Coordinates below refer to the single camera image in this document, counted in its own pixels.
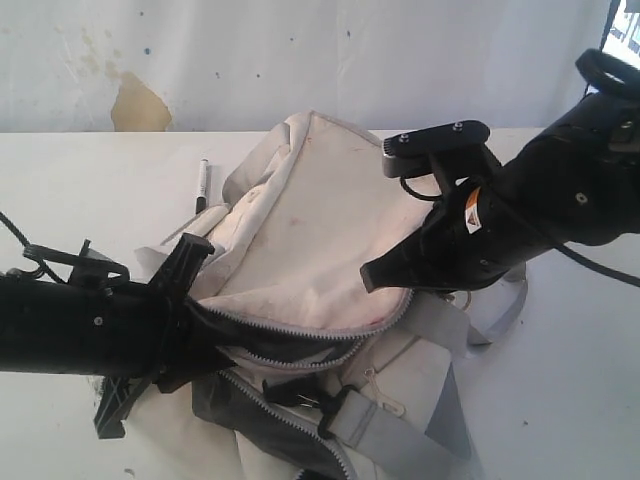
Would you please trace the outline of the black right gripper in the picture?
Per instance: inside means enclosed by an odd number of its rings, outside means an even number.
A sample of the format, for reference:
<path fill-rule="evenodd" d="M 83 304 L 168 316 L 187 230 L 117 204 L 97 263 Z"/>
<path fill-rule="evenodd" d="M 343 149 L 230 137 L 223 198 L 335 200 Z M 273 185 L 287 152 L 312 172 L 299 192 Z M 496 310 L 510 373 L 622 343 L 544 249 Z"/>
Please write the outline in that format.
<path fill-rule="evenodd" d="M 415 233 L 361 266 L 366 291 L 479 290 L 524 263 L 530 232 L 490 189 L 501 169 L 492 154 L 437 154 L 401 175 L 405 189 L 431 175 L 439 193 L 423 195 L 432 210 Z"/>

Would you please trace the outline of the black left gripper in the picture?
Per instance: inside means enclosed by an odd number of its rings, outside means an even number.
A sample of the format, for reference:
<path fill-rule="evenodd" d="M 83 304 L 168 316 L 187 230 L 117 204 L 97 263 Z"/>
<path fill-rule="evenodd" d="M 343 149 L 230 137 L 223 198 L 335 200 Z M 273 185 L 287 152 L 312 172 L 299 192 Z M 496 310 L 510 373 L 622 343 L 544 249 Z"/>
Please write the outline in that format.
<path fill-rule="evenodd" d="M 189 296 L 207 256 L 209 241 L 184 234 L 146 284 L 130 282 L 114 289 L 113 310 L 102 316 L 114 330 L 107 357 L 119 362 L 101 375 L 94 428 L 100 439 L 125 436 L 124 420 L 151 385 L 172 393 L 186 383 L 232 362 L 215 345 L 228 333 Z"/>

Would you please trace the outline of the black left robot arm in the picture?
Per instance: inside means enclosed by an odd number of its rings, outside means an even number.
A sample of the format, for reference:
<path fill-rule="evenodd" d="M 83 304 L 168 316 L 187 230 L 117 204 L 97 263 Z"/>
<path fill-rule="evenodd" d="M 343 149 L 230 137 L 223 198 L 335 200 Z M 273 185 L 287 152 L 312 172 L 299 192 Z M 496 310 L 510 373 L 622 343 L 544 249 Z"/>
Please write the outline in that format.
<path fill-rule="evenodd" d="M 183 234 L 148 283 L 88 243 L 76 255 L 36 245 L 3 216 L 36 269 L 1 276 L 1 369 L 99 379 L 94 428 L 120 439 L 150 385 L 172 393 L 233 366 L 219 351 L 230 332 L 211 324 L 189 290 L 213 246 Z"/>

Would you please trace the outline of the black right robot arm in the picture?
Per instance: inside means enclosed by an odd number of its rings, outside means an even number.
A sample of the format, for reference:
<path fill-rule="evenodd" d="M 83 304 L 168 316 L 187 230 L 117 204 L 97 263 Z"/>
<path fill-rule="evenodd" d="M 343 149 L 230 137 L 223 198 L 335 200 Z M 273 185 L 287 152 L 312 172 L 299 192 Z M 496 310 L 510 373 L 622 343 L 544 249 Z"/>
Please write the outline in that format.
<path fill-rule="evenodd" d="M 573 245 L 602 246 L 639 230 L 639 72 L 598 49 L 584 51 L 576 68 L 592 92 L 507 163 L 476 120 L 385 139 L 387 177 L 407 186 L 431 176 L 439 191 L 417 229 L 361 267 L 368 291 L 480 290 L 550 250 L 638 284 Z"/>

